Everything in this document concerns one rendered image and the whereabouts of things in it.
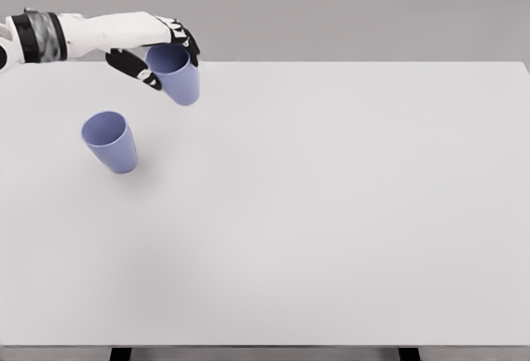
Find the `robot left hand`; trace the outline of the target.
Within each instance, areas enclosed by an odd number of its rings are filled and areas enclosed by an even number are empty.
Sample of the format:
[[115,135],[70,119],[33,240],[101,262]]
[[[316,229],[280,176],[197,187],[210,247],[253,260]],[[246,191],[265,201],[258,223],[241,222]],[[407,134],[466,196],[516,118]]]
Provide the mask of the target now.
[[148,12],[126,12],[103,15],[94,19],[99,35],[99,48],[114,69],[142,81],[155,90],[162,89],[157,75],[147,63],[129,51],[140,46],[171,44],[183,46],[193,66],[199,65],[200,48],[190,30],[175,18]]

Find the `purple plastic cup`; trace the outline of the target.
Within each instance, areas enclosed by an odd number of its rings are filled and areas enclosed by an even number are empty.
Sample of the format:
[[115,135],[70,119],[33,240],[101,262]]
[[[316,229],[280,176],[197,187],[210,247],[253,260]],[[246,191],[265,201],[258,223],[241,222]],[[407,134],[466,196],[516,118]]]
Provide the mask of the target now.
[[137,148],[126,118],[114,111],[96,113],[81,128],[88,149],[109,170],[118,174],[137,165]]
[[162,90],[177,104],[189,106],[200,96],[198,68],[193,66],[184,46],[160,44],[146,53],[150,70],[161,82]]

